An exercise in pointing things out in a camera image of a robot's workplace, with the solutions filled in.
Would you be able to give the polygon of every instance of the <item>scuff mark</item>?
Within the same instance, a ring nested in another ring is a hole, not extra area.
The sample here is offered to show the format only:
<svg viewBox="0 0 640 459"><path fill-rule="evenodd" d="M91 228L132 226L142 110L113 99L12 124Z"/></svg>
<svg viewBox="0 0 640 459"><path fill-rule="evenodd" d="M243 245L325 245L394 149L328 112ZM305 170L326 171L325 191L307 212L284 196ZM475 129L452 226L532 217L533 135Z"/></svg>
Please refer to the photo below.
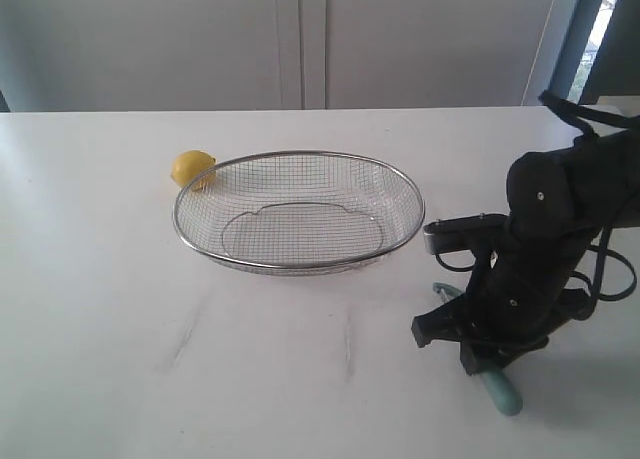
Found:
<svg viewBox="0 0 640 459"><path fill-rule="evenodd" d="M344 368L345 382L349 383L355 373L355 331L353 324L353 309L351 306L347 309L347 320L344 326Z"/></svg>
<svg viewBox="0 0 640 459"><path fill-rule="evenodd" d="M200 302L193 308L191 314L189 314L189 318L185 322L182 333L180 334L180 340L173 348L173 352L169 356L169 359L166 363L166 372L170 372L175 369L178 364L180 364L180 359L182 358L184 352L187 350L187 347L191 343L191 338L193 337L193 332L196 329L196 326L200 322L200 318L205 312L207 305L209 304L208 297L203 297Z"/></svg>

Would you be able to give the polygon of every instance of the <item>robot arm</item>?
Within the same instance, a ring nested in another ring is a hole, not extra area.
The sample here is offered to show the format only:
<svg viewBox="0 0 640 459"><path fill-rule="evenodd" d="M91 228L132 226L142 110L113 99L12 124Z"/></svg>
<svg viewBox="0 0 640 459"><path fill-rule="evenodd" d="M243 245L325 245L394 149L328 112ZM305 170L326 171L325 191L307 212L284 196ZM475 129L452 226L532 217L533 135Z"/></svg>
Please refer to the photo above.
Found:
<svg viewBox="0 0 640 459"><path fill-rule="evenodd" d="M619 300L635 289L632 265L608 249L612 229L640 227L640 119L593 111L543 93L542 102L583 135L573 147L529 152L507 176L509 216L480 215L425 226L431 252L470 250L475 257L464 294L414 318L419 347L432 340L459 342L468 374L504 368L541 349L571 319L591 316L598 300ZM622 127L599 137L580 117ZM598 246L591 242L601 235ZM575 272L588 250L598 254L594 280ZM601 294L606 257L623 262L633 283ZM565 289L577 277L582 289Z"/></svg>

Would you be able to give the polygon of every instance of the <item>metal basket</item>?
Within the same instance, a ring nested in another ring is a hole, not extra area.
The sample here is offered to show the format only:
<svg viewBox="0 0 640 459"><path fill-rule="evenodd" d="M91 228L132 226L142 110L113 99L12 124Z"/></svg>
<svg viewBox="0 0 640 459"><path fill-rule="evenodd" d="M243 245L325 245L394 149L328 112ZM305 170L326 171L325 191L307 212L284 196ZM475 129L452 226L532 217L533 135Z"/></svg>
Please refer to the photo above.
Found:
<svg viewBox="0 0 640 459"><path fill-rule="evenodd" d="M374 159L324 151L221 163L178 195L176 231L225 266L274 275L340 272L407 243L424 221L418 187Z"/></svg>

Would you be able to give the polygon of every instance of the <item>table surface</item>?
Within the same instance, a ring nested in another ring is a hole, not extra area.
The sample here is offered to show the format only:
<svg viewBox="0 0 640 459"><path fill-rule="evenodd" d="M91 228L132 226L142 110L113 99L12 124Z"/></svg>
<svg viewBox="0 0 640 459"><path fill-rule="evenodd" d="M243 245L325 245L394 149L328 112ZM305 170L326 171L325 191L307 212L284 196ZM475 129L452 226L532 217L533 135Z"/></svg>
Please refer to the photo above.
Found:
<svg viewBox="0 0 640 459"><path fill-rule="evenodd" d="M510 164L574 135L542 108L0 115L0 457L637 457L638 294L507 369L525 410L506 418L455 344L414 343L431 283L468 277L421 237L278 278L212 263L171 223L188 149L379 158L433 220L506 212ZM614 234L635 263L639 246ZM628 280L609 264L605 291Z"/></svg>

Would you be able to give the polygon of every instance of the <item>lemon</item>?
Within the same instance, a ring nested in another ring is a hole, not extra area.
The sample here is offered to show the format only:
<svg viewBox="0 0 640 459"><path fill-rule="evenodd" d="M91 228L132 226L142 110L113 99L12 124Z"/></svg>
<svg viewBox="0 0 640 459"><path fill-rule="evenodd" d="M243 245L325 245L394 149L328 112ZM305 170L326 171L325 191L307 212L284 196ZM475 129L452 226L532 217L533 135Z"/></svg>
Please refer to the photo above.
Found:
<svg viewBox="0 0 640 459"><path fill-rule="evenodd" d="M176 157L171 168L171 179L180 187L189 184L201 172L216 165L216 158L202 151L187 151ZM198 184L194 189L201 189L206 184Z"/></svg>

